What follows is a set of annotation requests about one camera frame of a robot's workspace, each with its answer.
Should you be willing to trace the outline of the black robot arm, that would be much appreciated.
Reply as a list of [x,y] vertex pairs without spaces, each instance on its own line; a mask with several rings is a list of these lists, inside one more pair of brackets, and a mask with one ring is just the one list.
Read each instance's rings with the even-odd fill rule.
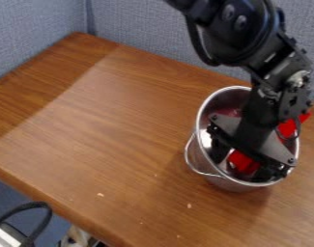
[[301,133],[309,113],[312,62],[288,35],[286,19],[272,0],[164,0],[182,13],[203,63],[240,67],[252,90],[238,117],[214,113],[207,131],[219,145],[214,155],[253,181],[281,179],[297,165],[286,145]]

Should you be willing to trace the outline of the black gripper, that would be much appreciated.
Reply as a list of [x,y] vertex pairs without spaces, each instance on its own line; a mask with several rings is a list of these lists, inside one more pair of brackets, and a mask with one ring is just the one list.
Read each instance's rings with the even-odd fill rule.
[[253,182],[272,182],[285,178],[297,165],[296,155],[278,137],[272,113],[273,107],[258,91],[253,90],[240,117],[222,113],[209,116],[211,159],[219,164],[226,160],[231,149],[240,151],[260,164]]

